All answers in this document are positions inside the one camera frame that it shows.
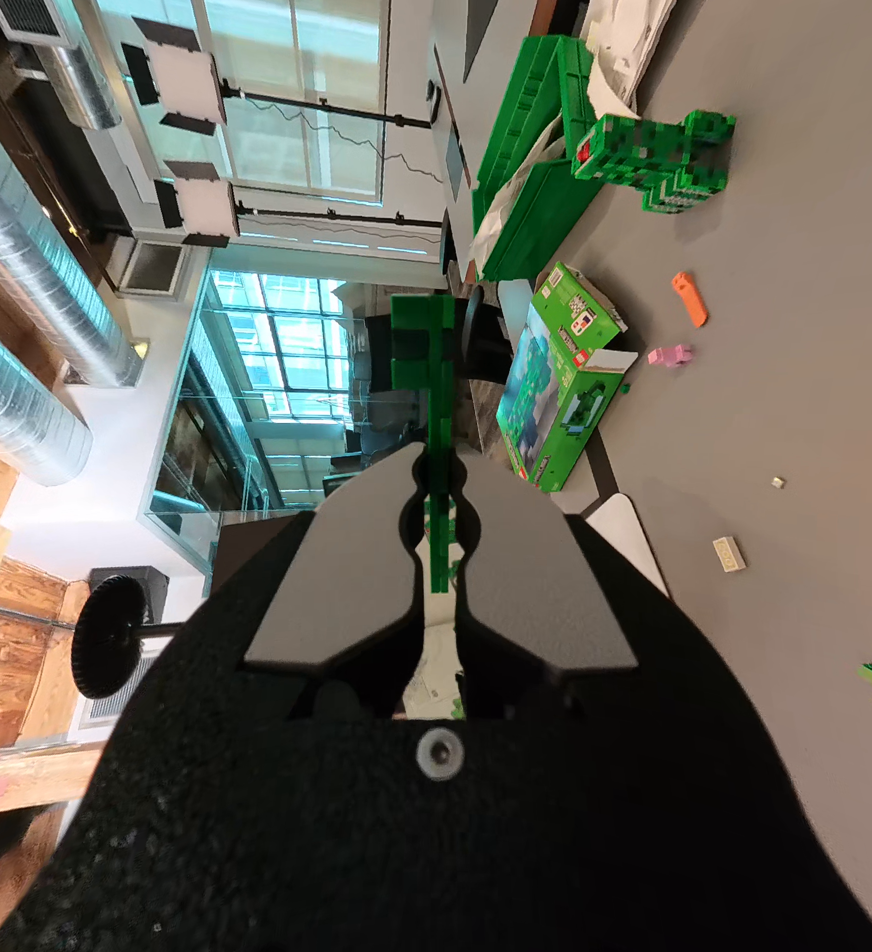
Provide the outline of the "green plastic bin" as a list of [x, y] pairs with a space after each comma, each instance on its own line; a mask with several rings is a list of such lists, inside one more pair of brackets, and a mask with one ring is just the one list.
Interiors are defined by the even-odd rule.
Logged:
[[471, 195], [474, 232], [498, 189], [558, 113], [565, 158], [553, 162], [548, 173], [530, 176], [490, 258], [487, 281], [540, 273], [601, 188], [572, 173], [574, 149], [596, 122], [586, 92], [592, 63], [584, 42], [568, 36], [529, 37], [520, 47]]

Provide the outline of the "white wall vent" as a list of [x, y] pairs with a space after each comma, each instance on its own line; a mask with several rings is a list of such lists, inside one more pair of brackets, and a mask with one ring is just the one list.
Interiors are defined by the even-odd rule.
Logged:
[[158, 651], [146, 652], [138, 661], [129, 680], [116, 692], [107, 697], [92, 699], [83, 697], [77, 728], [88, 730], [109, 726], [117, 722], [130, 699], [136, 692], [144, 676], [154, 666], [159, 657]]
[[188, 248], [183, 244], [132, 239], [117, 282], [118, 291], [125, 296], [175, 298], [188, 256]]

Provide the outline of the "white duct vent grille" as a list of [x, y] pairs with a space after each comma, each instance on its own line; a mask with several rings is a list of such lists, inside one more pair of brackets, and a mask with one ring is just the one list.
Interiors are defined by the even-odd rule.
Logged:
[[0, 1], [0, 28], [10, 41], [72, 49], [75, 30], [70, 14], [56, 1]]

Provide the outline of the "brick instruction booklet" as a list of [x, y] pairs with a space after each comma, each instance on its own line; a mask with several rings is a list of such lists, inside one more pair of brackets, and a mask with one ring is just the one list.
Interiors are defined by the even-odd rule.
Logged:
[[452, 624], [428, 626], [417, 668], [406, 685], [407, 720], [464, 720], [458, 676], [463, 674]]

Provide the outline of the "crumpled white paper bag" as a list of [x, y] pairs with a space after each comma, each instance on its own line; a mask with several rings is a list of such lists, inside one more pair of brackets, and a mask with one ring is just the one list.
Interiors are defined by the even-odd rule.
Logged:
[[675, 1], [590, 1], [580, 38], [592, 55], [587, 97], [596, 119], [638, 119], [636, 91]]
[[548, 173], [553, 162], [565, 158], [565, 137], [561, 113], [542, 130], [525, 159], [501, 185], [477, 227], [470, 255], [481, 279], [490, 277], [490, 258], [501, 246], [502, 232], [513, 217], [516, 204], [527, 190], [532, 173]]

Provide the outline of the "green toy box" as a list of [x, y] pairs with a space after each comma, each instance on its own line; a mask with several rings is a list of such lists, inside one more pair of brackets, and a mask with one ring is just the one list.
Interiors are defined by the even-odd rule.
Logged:
[[541, 492], [563, 490], [636, 351], [615, 305], [558, 261], [533, 294], [497, 422], [513, 471]]

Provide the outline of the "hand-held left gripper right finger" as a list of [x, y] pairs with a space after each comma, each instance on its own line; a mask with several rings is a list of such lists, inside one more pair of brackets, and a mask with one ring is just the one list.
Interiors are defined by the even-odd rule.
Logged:
[[473, 621], [557, 674], [634, 669], [635, 654], [561, 510], [481, 454], [458, 462], [461, 587]]

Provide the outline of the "green brick plate assembly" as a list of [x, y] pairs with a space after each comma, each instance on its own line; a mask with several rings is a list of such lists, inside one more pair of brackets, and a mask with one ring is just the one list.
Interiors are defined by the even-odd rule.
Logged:
[[422, 475], [424, 530], [430, 545], [430, 587], [448, 593], [450, 546], [455, 541], [450, 495], [455, 395], [454, 300], [444, 294], [394, 295], [391, 304], [391, 382], [419, 392], [427, 404]]

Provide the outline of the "orange brick separator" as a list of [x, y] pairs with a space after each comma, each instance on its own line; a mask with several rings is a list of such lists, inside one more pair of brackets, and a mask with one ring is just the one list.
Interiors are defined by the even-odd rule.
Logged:
[[704, 327], [709, 313], [704, 298], [699, 291], [692, 274], [678, 272], [671, 280], [673, 291], [678, 295], [694, 327]]

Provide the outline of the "grey desk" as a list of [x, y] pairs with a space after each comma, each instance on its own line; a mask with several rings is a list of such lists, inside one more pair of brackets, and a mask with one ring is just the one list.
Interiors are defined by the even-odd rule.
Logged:
[[[737, 117], [726, 190], [608, 188], [560, 248], [641, 349], [601, 427], [668, 590], [759, 709], [872, 916], [872, 2], [677, 2], [645, 118]], [[694, 327], [671, 280], [692, 274]], [[787, 480], [783, 489], [770, 485]], [[747, 562], [725, 573], [712, 541]]]

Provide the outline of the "black speaker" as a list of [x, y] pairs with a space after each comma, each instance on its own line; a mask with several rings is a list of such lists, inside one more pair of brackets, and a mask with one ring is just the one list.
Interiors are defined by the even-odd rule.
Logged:
[[160, 624], [168, 598], [169, 577], [151, 565], [101, 566], [90, 569], [87, 581], [94, 591], [106, 579], [113, 576], [133, 578], [143, 589], [145, 601], [145, 624]]

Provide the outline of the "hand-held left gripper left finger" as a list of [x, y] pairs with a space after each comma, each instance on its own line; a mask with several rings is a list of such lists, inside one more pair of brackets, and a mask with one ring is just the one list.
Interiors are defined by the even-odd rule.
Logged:
[[410, 527], [426, 454], [411, 443], [319, 506], [245, 654], [247, 665], [319, 670], [407, 626], [422, 628], [422, 567]]

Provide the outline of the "green brick creeper model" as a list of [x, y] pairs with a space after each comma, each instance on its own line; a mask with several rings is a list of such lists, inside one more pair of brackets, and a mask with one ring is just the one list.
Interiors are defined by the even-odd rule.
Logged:
[[673, 215], [722, 193], [737, 117], [695, 110], [679, 124], [606, 114], [575, 147], [581, 181], [638, 191], [644, 211]]

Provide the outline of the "black screen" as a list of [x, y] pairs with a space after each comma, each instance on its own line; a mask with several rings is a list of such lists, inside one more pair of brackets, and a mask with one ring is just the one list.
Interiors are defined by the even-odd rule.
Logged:
[[292, 561], [314, 519], [314, 511], [224, 526], [216, 543], [207, 597], [214, 596], [261, 552]]

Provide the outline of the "thin silver air duct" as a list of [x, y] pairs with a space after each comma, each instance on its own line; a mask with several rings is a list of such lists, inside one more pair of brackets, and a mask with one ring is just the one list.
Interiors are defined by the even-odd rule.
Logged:
[[94, 54], [85, 46], [34, 45], [33, 48], [73, 125], [105, 131], [122, 124], [108, 80]]

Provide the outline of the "studio light panel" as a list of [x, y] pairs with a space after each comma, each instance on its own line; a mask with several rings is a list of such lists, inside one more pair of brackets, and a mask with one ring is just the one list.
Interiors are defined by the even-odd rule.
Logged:
[[162, 125], [215, 136], [228, 120], [213, 54], [188, 27], [139, 16], [132, 20], [144, 47], [121, 46], [139, 104], [161, 105]]
[[167, 160], [171, 180], [154, 180], [166, 230], [183, 230], [183, 245], [225, 248], [241, 235], [231, 182], [213, 163]]

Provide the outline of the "black light stand pole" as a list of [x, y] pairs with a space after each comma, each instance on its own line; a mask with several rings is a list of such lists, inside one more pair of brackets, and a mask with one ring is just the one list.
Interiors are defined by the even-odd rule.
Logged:
[[219, 82], [221, 95], [223, 98], [237, 98], [245, 101], [266, 103], [274, 106], [288, 106], [299, 110], [310, 110], [330, 115], [342, 115], [360, 120], [378, 122], [382, 124], [395, 125], [397, 127], [411, 127], [418, 129], [430, 129], [432, 122], [422, 118], [407, 117], [401, 113], [378, 113], [370, 112], [352, 107], [334, 106], [327, 101], [308, 101], [287, 98], [283, 96], [273, 96], [265, 93], [249, 92], [242, 88], [233, 87], [228, 80], [223, 79]]
[[301, 211], [274, 208], [254, 208], [242, 201], [234, 202], [235, 213], [238, 217], [269, 217], [294, 220], [331, 221], [341, 223], [366, 223], [380, 226], [394, 226], [411, 229], [441, 230], [442, 218], [438, 220], [409, 218], [402, 213], [391, 217], [364, 215], [359, 213], [340, 212], [333, 208], [325, 211]]

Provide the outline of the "black round disc on rod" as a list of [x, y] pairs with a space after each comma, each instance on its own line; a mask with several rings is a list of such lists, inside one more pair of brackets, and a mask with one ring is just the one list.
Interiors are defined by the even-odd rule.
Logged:
[[143, 587], [133, 577], [110, 576], [92, 590], [73, 630], [70, 665], [79, 693], [90, 700], [118, 693], [142, 657], [142, 641], [174, 636], [180, 623], [146, 624]]

